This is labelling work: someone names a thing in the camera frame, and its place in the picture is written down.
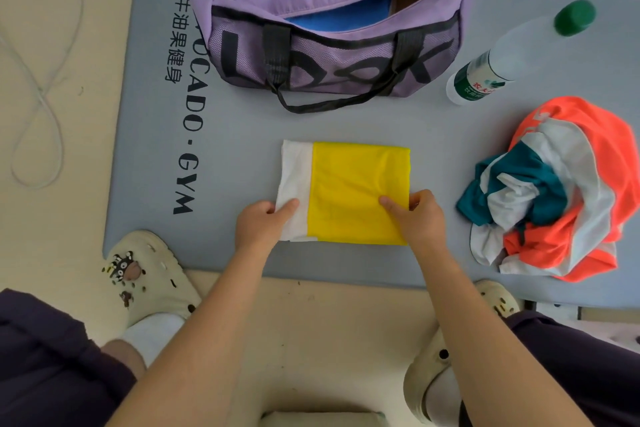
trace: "yellow fabric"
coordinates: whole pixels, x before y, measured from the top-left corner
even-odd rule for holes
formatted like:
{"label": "yellow fabric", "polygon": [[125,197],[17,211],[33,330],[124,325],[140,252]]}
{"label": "yellow fabric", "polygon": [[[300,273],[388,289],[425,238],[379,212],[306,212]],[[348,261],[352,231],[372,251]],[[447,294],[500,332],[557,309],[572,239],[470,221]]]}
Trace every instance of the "yellow fabric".
{"label": "yellow fabric", "polygon": [[378,203],[386,194],[409,207],[410,150],[315,142],[307,217],[320,241],[406,245]]}

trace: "gray yoga mat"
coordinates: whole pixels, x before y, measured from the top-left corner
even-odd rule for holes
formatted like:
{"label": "gray yoga mat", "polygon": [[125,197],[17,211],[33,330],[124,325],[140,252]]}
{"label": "gray yoga mat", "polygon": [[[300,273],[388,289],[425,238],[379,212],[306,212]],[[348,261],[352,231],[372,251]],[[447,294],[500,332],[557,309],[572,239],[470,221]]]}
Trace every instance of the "gray yoga mat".
{"label": "gray yoga mat", "polygon": [[[474,175],[474,164],[504,151],[519,121],[549,98],[578,94],[640,128],[640,0],[592,0],[598,8],[596,22],[548,67],[477,105],[448,102],[444,86],[453,70],[511,27],[570,1],[476,0],[459,58],[412,97],[376,98],[326,114],[293,115],[270,92],[233,87],[215,69],[207,71],[186,0],[133,0],[104,253],[126,233],[149,229],[167,242],[183,266],[220,271],[234,251],[236,215],[252,201],[276,197],[283,139],[387,144],[412,149],[412,189],[433,190],[447,215],[449,246],[472,279],[500,280],[515,295],[540,302],[640,307],[638,216],[627,224],[618,246],[620,269],[566,284],[500,275],[477,264],[469,252],[470,225],[454,210]],[[167,65],[170,50],[184,51],[181,66],[180,54],[172,56],[173,68],[181,70],[176,83],[170,80],[178,74]],[[191,75],[207,87],[189,92]],[[189,95],[205,97],[201,111],[188,109]],[[294,93],[288,99],[308,103],[322,97]],[[189,103],[195,110],[200,106]],[[424,286],[411,251],[397,246],[280,243],[265,275]]]}

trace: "forearm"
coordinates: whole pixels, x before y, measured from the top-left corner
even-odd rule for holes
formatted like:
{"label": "forearm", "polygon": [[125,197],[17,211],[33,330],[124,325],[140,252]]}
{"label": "forearm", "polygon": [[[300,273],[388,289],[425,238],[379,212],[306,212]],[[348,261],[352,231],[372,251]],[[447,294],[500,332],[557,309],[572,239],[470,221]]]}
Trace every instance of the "forearm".
{"label": "forearm", "polygon": [[109,427],[222,425],[266,255],[241,250],[136,384]]}
{"label": "forearm", "polygon": [[446,248],[414,252],[476,427],[591,425],[488,307]]}

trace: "left hand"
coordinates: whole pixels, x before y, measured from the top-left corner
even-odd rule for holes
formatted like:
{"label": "left hand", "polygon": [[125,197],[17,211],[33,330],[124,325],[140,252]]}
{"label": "left hand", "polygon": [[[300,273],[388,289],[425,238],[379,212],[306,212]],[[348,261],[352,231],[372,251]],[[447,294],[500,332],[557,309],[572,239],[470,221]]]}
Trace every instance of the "left hand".
{"label": "left hand", "polygon": [[251,249],[268,255],[299,204],[300,201],[292,199],[278,211],[276,205],[269,201],[247,206],[236,221],[236,252]]}

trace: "white cable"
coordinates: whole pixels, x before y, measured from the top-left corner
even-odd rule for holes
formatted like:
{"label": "white cable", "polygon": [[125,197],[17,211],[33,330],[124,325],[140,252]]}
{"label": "white cable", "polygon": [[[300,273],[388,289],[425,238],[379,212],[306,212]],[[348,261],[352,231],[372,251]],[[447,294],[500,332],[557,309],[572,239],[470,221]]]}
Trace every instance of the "white cable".
{"label": "white cable", "polygon": [[49,81],[42,87],[38,86],[38,83],[36,82],[36,78],[31,72],[31,69],[25,64],[24,60],[22,59],[22,56],[20,56],[20,53],[18,53],[18,51],[16,51],[16,49],[13,47],[13,45],[9,43],[7,40],[5,40],[0,34],[0,44],[2,44],[9,51],[9,55],[20,66],[20,69],[22,70],[22,72],[27,78],[27,81],[29,86],[31,87],[31,90],[36,94],[40,107],[42,107],[42,109],[45,111],[45,114],[49,118],[49,121],[51,122],[51,126],[53,127],[53,130],[54,130],[54,140],[55,140],[56,154],[57,154],[56,166],[48,178],[46,178],[45,180],[39,183],[29,184],[23,181],[22,179],[20,179],[18,174],[15,172],[15,168],[13,167],[13,163],[15,161],[15,154],[18,148],[20,147],[20,144],[22,144],[22,140],[24,139],[24,136],[27,130],[29,130],[29,127],[33,123],[36,112],[34,112],[31,115],[31,117],[27,119],[26,124],[24,125],[24,128],[20,132],[18,138],[15,141],[15,144],[13,145],[13,150],[11,155],[11,166],[10,166],[13,180],[15,180],[22,187],[26,187],[30,189],[41,189],[43,187],[47,187],[49,184],[51,184],[53,181],[55,181],[58,178],[58,176],[60,175],[60,171],[62,170],[62,162],[63,162],[63,156],[64,156],[64,148],[62,144],[62,131],[60,130],[60,124],[56,119],[56,115],[53,113],[53,110],[49,104],[49,101],[47,100],[47,93],[49,92],[52,84],[60,74],[60,70],[62,70],[62,67],[67,62],[67,59],[71,54],[71,49],[76,43],[78,32],[80,31],[80,23],[82,22],[83,13],[84,13],[84,0],[79,0],[79,1],[80,1],[80,11],[78,14],[78,20],[76,22],[76,28],[74,29],[73,35],[71,37],[71,41],[69,42],[69,45],[65,51],[65,55],[60,61],[60,63],[56,66]]}

